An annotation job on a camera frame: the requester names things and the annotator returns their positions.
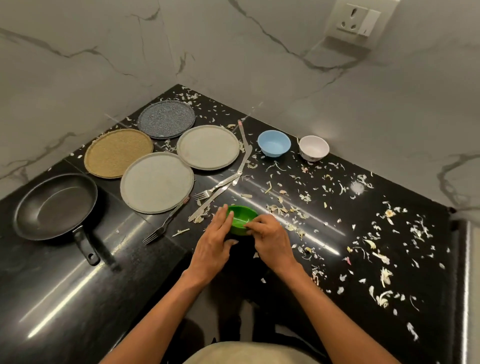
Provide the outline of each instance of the wall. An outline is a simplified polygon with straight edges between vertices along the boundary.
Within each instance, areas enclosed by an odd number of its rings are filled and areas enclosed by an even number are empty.
[[[178,81],[477,212],[480,3],[402,0],[372,52],[324,39],[333,3],[160,0]]]
[[[4,0],[0,69],[0,197],[176,84],[157,0]]]

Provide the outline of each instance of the white bowl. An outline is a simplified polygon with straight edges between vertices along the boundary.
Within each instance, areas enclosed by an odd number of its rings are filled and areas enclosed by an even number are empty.
[[[316,135],[308,135],[301,138],[299,147],[300,155],[309,162],[317,162],[330,152],[328,143]]]

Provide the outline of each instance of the silver fork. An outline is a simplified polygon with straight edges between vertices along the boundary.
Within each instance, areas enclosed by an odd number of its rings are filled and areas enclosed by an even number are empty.
[[[149,236],[147,236],[143,243],[145,245],[148,245],[150,244],[151,242],[157,240],[159,237],[161,237],[163,234],[165,234],[165,232],[167,231],[167,227],[168,227],[168,224],[170,223],[170,221],[172,220],[173,218],[173,215],[175,215],[175,213],[180,210],[180,208],[185,205],[188,200],[190,200],[190,196],[188,196],[187,198],[185,198],[182,202],[180,202],[177,207],[172,211],[170,212],[170,215],[167,217],[167,219],[165,220],[165,222],[163,223],[162,226],[160,226],[157,230],[155,230],[153,233],[151,233]]]
[[[194,194],[192,197],[193,197],[194,200],[205,200],[206,198],[209,198],[218,187],[225,186],[227,183],[230,183],[233,180],[240,177],[241,174],[242,174],[242,172],[239,171],[239,172],[231,175],[230,177],[225,178],[223,181],[220,181],[215,186],[213,186],[211,189],[199,192],[197,194]]]

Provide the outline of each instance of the blue bowl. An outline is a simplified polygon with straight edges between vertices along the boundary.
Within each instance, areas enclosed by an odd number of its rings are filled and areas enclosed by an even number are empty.
[[[292,142],[290,138],[278,130],[267,130],[258,136],[258,145],[267,157],[279,157],[288,152]]]

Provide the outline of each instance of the black countertop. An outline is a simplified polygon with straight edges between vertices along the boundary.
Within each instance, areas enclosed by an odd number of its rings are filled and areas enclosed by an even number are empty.
[[[245,116],[181,85],[152,103],[163,99],[190,103],[197,115],[195,126],[228,126]],[[112,129],[136,128],[137,117],[145,107]],[[305,233],[300,239],[295,231],[289,232],[295,257],[309,274],[314,272],[321,289],[343,311],[403,363],[457,363],[465,244],[452,232],[455,225],[447,208],[331,154],[320,162],[307,163],[298,155],[294,137],[290,137],[289,152],[276,159],[264,157],[256,139],[262,131],[273,128],[253,118],[245,120],[244,128],[254,148],[251,166],[256,168],[245,168],[239,184],[219,196],[212,207],[237,204],[267,213],[267,205],[281,206],[278,197],[282,197],[288,210],[298,211],[274,215],[285,226],[293,224]],[[232,131],[241,140],[238,128]],[[155,151],[172,151],[176,141],[155,141]],[[133,212],[121,200],[120,180],[90,176],[104,201],[92,217],[91,227],[98,240],[101,265],[89,266],[71,237],[52,243],[17,237],[11,229],[11,216],[21,196],[53,174],[72,170],[86,173],[83,154],[87,148],[75,151],[0,202],[4,217],[0,223],[0,359],[9,358],[12,363],[31,358],[57,363],[98,362],[128,330],[141,308],[153,304],[147,303],[149,298],[158,289],[166,289],[167,277],[188,261],[210,220],[188,223],[188,216],[198,207],[191,201],[173,219],[164,238],[144,247],[141,240],[163,223],[166,214]],[[222,170],[196,170],[193,193],[236,172],[241,159],[242,153]],[[268,182],[272,190],[264,193]],[[354,188],[361,185],[364,192],[353,193],[353,182]],[[308,195],[311,201],[302,200],[300,195]],[[388,209],[395,212],[391,223],[385,216]],[[186,228],[190,230],[171,237]],[[389,264],[373,253],[387,256]],[[278,323],[325,352],[288,289],[253,254],[252,239],[242,238],[232,248],[222,275],[272,313]],[[380,280],[383,267],[393,273],[391,284],[385,288]],[[370,286],[374,287],[374,297],[393,292],[387,307],[370,296]]]

